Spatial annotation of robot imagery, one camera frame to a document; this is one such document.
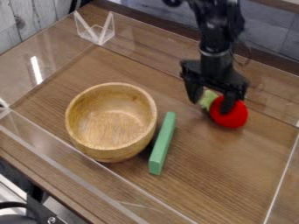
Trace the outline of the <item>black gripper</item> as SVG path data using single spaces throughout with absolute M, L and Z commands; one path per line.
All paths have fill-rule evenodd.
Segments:
M 247 78 L 235 70 L 232 63 L 223 66 L 219 62 L 200 62 L 183 59 L 180 76 L 184 81 L 190 101 L 196 104 L 202 98 L 203 88 L 211 88 L 224 94 L 220 113 L 226 115 L 234 108 L 236 100 L 246 98 Z

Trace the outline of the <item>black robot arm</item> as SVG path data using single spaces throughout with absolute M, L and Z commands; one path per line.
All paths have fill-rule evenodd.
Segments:
M 234 67 L 234 42 L 244 31 L 239 0 L 163 0 L 170 7 L 186 2 L 194 12 L 200 30 L 200 58 L 183 59 L 180 76 L 190 101 L 202 98 L 203 88 L 223 93 L 219 112 L 226 115 L 238 101 L 243 101 L 248 80 Z

